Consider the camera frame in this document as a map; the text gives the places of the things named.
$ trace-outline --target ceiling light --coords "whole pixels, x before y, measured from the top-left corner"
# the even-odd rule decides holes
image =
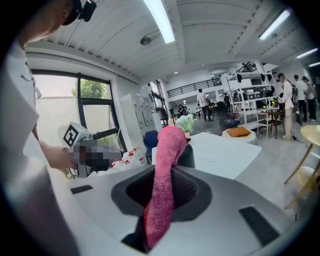
[[[152,14],[159,30],[163,36],[165,43],[170,43],[175,40],[167,13],[161,0],[143,0]]]
[[[317,66],[317,65],[320,65],[320,62],[316,62],[316,63],[310,64],[309,67],[314,67],[314,66]]]
[[[308,50],[307,52],[305,53],[302,53],[301,55],[299,55],[298,57],[296,57],[297,59],[301,59],[309,54],[313,54],[314,52],[318,51],[318,48],[314,48],[312,50]]]
[[[279,27],[288,17],[290,16],[290,11],[284,10],[274,22],[259,36],[260,40],[265,40],[277,27]]]

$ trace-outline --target railing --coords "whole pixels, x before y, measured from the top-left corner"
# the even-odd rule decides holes
[[[169,98],[171,98],[177,95],[197,91],[199,89],[214,87],[214,86],[221,86],[221,85],[222,84],[221,84],[220,78],[216,78],[216,79],[210,79],[206,81],[191,83],[176,89],[168,90],[167,92],[168,92]]]
[[[254,62],[248,62],[244,64],[244,66],[236,71],[236,73],[243,73],[243,72],[254,72],[257,70],[257,66]]]

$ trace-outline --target pink object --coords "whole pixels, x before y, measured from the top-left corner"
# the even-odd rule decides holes
[[[149,248],[153,248],[170,226],[174,212],[171,167],[187,146],[185,134],[177,127],[166,126],[158,136],[152,197],[144,209],[144,229]]]

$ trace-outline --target orange cushion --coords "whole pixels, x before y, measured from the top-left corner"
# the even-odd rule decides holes
[[[231,137],[244,137],[244,136],[248,136],[251,133],[249,130],[247,130],[244,127],[237,127],[237,128],[229,129],[226,131]]]

